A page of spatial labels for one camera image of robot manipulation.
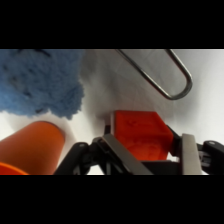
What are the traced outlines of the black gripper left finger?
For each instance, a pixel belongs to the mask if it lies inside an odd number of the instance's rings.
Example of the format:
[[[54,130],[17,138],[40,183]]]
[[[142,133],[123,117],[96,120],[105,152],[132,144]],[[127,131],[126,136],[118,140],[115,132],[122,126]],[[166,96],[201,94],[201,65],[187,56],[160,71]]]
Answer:
[[[152,175],[112,134],[75,143],[54,174],[87,175],[96,165],[105,175]]]

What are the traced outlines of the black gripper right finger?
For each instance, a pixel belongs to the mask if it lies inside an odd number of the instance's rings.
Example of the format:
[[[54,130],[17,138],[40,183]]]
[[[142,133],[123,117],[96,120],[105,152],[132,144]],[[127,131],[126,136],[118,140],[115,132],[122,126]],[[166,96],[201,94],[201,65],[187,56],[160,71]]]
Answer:
[[[199,144],[191,134],[178,135],[172,128],[169,130],[173,135],[170,154],[178,161],[167,162],[167,175],[224,175],[223,144],[214,140]]]

